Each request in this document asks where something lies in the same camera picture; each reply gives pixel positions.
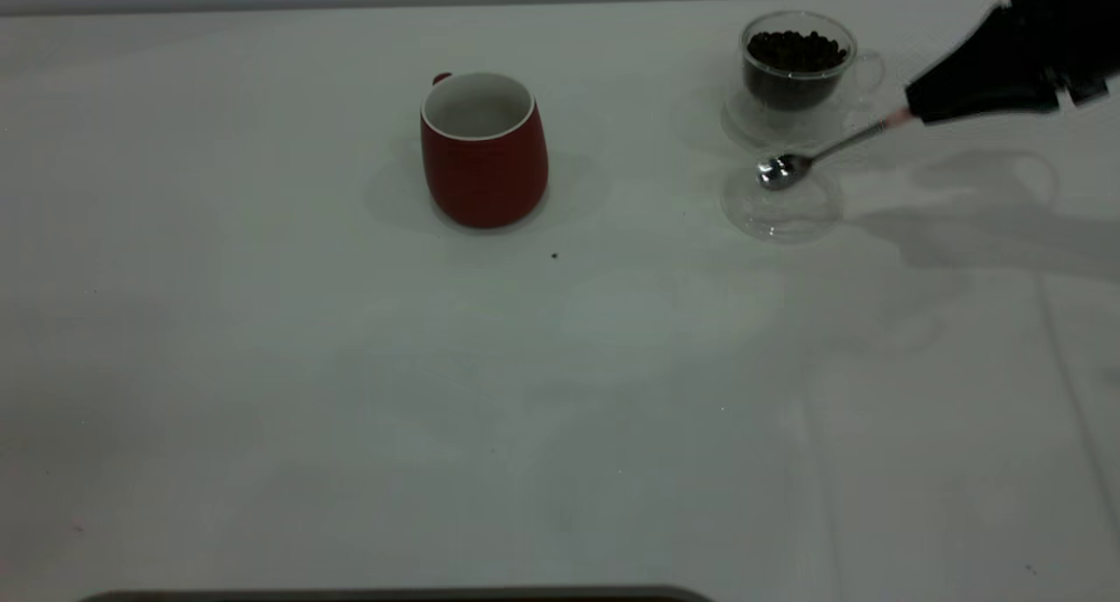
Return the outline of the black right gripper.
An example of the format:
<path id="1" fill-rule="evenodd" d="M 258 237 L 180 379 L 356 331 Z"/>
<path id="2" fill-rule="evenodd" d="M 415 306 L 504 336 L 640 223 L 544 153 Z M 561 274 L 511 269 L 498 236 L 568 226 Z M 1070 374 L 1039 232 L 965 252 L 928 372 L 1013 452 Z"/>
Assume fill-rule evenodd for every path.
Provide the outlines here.
<path id="1" fill-rule="evenodd" d="M 1109 94 L 1119 57 L 1117 0 L 1004 0 L 905 88 L 925 124 L 998 113 L 1052 113 Z"/>

